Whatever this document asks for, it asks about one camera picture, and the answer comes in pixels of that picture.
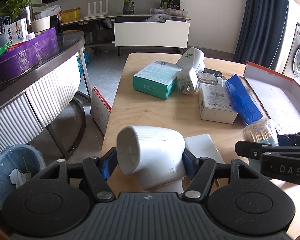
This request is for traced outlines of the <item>black small charger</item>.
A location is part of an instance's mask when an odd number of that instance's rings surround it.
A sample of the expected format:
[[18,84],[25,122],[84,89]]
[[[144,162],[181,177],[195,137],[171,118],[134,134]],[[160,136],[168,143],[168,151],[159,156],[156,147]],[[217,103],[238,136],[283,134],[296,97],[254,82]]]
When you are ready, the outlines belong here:
[[223,77],[222,72],[218,71],[218,70],[213,70],[213,69],[209,69],[209,68],[205,68],[204,69],[205,73],[208,74],[213,74],[215,77]]

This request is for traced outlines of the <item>white power adapter box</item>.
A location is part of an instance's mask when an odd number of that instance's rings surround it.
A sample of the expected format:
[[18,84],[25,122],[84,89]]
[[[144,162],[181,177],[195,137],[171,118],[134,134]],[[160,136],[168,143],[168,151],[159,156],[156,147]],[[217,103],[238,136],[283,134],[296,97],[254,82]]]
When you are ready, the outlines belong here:
[[238,113],[235,111],[228,90],[201,83],[198,92],[200,118],[206,121],[233,124]]

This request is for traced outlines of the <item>black green display box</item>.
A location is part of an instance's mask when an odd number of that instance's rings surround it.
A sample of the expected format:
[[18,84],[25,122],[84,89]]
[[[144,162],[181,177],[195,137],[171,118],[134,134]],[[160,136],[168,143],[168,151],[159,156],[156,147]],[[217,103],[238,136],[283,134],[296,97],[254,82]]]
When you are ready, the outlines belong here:
[[163,9],[180,10],[180,0],[160,0],[160,6]]

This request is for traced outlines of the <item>orange-rimmed cardboard tray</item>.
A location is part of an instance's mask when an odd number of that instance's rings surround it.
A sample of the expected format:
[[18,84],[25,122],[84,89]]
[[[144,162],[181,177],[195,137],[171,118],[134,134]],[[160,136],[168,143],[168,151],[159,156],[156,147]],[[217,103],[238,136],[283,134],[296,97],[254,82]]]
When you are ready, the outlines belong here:
[[300,132],[300,85],[295,80],[252,62],[243,76],[280,135]]

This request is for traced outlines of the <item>blue plastic box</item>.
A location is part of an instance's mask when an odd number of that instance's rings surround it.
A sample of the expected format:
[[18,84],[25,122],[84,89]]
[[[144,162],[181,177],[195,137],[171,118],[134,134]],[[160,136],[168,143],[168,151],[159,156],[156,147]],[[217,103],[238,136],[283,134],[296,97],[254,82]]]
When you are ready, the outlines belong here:
[[263,114],[261,110],[237,74],[230,77],[230,79],[225,82],[225,86],[231,96],[234,109],[246,124],[250,125],[262,119]]

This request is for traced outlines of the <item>oval dark-top side table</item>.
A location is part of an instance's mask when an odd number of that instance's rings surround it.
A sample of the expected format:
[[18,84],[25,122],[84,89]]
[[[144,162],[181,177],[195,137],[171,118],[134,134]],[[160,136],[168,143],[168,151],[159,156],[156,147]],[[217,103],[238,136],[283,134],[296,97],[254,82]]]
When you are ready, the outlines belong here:
[[[77,97],[91,101],[91,85],[84,59],[84,33],[65,31],[42,59],[0,91],[0,153],[26,144],[47,129],[65,159],[78,148],[86,127],[85,111]],[[67,150],[51,123],[73,102],[81,115],[78,135]]]

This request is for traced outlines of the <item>white round cup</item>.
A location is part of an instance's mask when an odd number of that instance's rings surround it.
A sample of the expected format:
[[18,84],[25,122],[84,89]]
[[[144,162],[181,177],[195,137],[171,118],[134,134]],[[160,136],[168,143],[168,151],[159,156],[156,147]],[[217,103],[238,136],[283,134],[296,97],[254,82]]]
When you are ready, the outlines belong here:
[[46,16],[31,22],[32,31],[35,33],[45,31],[51,28],[51,16]]

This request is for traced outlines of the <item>washing machine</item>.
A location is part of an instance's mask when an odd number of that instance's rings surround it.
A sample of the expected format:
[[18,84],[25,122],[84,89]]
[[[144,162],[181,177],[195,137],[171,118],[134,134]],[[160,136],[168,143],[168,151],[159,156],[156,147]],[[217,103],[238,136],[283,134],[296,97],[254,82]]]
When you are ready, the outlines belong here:
[[283,74],[300,80],[300,24],[296,24],[293,43],[288,54]]

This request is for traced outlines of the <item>white wifi router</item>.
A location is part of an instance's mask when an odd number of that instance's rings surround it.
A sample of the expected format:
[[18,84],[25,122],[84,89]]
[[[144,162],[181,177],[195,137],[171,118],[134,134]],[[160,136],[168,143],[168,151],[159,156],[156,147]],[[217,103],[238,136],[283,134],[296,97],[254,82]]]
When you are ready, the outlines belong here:
[[93,2],[93,9],[91,7],[91,3],[87,3],[87,9],[88,14],[84,18],[106,16],[109,12],[109,1],[99,1],[99,5],[97,5],[97,2]]

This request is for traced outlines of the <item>clear liquid refill bottle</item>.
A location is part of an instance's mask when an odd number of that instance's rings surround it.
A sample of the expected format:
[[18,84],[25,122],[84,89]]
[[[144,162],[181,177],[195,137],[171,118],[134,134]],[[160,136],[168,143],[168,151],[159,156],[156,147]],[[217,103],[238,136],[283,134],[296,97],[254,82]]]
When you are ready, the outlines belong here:
[[223,87],[225,84],[225,81],[221,77],[215,76],[214,74],[202,72],[198,73],[197,77],[200,83],[206,83],[218,87]]

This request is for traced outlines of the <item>teal cardboard box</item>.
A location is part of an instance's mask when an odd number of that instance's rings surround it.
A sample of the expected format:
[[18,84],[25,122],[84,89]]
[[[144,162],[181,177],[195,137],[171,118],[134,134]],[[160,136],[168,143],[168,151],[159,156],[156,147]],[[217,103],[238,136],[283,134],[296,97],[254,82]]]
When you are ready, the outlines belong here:
[[177,74],[182,70],[176,64],[154,61],[133,76],[133,89],[167,100],[177,86]]

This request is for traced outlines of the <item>small white plug adapter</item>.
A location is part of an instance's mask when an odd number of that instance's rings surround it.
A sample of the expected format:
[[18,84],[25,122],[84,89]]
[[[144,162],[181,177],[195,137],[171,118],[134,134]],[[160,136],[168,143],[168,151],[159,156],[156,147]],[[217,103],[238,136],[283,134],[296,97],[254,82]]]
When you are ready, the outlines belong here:
[[193,67],[181,70],[177,74],[177,81],[183,94],[195,93],[198,90],[198,77]]

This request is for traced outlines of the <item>white TV console cabinet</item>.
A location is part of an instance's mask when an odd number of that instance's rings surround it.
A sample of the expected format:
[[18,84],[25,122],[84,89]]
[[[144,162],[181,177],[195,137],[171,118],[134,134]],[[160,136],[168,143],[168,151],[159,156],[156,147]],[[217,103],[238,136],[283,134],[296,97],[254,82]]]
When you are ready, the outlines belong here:
[[166,47],[177,54],[187,48],[190,18],[172,16],[162,22],[147,22],[151,14],[104,15],[62,23],[63,30],[81,30],[89,38],[88,47],[112,43],[117,52],[123,47]]

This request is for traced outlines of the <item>dark blue curtain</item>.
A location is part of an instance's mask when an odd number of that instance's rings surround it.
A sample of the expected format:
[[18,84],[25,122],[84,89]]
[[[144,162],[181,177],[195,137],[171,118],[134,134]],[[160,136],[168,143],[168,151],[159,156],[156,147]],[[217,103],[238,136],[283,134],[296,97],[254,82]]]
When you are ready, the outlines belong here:
[[234,61],[275,69],[286,30],[289,0],[247,0]]

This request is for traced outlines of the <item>left potted plant steel vase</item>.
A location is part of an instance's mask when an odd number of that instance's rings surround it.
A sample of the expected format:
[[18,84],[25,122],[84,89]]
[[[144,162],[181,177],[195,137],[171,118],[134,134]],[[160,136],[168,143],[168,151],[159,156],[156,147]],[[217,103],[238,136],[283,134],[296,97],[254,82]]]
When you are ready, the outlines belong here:
[[33,12],[33,9],[36,7],[47,6],[45,3],[34,3],[34,0],[6,0],[6,3],[0,7],[0,18],[1,21],[1,30],[4,32],[4,28],[8,26],[4,25],[5,17],[10,17],[10,23],[16,22],[17,20],[25,19],[27,23],[28,32],[32,32],[31,23],[34,21],[34,15],[37,15],[38,12]]

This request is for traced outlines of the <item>white blue medicine box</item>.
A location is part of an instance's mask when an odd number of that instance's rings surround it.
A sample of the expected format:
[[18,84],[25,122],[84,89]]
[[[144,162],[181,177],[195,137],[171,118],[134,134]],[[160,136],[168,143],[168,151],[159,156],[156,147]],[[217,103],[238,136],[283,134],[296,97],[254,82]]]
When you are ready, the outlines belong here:
[[6,40],[10,45],[23,42],[27,35],[27,20],[25,18],[17,20],[5,27]]

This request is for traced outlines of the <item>red-edged white board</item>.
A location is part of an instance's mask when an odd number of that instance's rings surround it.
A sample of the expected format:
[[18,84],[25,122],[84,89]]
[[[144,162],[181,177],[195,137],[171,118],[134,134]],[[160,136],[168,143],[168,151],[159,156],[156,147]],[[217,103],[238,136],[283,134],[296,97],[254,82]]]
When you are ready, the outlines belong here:
[[106,134],[111,110],[111,105],[104,98],[98,88],[93,87],[90,114],[103,135]]

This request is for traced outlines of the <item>white plastic bag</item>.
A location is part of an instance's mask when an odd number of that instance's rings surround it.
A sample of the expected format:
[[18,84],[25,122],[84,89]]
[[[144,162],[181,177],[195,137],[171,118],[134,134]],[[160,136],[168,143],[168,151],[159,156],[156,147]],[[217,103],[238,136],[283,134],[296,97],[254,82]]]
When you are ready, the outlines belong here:
[[39,14],[37,14],[34,18],[36,20],[40,19],[40,18],[44,18],[47,16],[55,16],[57,15],[59,20],[61,21],[61,6],[60,5],[53,5],[51,7],[47,7],[46,9],[42,10],[39,12]]

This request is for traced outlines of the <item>purple gift box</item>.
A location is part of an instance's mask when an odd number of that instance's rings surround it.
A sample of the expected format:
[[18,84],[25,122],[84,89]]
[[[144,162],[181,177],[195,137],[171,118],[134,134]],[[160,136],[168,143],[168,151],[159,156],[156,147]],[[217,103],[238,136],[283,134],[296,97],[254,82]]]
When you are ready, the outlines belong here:
[[58,47],[55,28],[50,28],[18,48],[0,56],[0,84],[11,81],[47,58]]

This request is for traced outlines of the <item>toothpick jar teal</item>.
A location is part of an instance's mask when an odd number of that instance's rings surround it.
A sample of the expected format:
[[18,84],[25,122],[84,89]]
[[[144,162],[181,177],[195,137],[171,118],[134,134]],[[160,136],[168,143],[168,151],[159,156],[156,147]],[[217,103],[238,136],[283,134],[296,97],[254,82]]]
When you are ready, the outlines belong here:
[[260,119],[243,129],[243,139],[248,142],[258,142],[279,146],[277,131],[271,119]]

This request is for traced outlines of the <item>blue trash bin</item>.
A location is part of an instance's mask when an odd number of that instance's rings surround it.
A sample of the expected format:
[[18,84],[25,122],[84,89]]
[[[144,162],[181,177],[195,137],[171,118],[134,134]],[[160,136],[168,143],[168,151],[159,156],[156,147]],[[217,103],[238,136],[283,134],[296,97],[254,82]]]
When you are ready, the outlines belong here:
[[9,146],[0,154],[0,210],[5,199],[46,167],[43,155],[31,145]]

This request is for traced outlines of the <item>yellow box on console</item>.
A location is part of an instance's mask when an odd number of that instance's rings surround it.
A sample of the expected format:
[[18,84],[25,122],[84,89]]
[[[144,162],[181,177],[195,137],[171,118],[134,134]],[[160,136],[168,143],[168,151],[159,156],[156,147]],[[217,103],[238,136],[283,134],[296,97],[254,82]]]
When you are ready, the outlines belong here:
[[61,11],[62,23],[68,23],[72,21],[79,20],[81,18],[81,8],[72,8],[69,10]]

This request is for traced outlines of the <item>white green-logo plug device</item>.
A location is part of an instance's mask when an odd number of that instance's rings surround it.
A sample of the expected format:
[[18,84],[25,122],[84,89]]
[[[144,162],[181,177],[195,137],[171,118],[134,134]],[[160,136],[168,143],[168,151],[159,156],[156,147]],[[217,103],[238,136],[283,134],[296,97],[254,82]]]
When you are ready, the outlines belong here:
[[177,61],[176,65],[180,68],[193,68],[196,73],[202,73],[205,69],[205,54],[200,49],[191,47]]

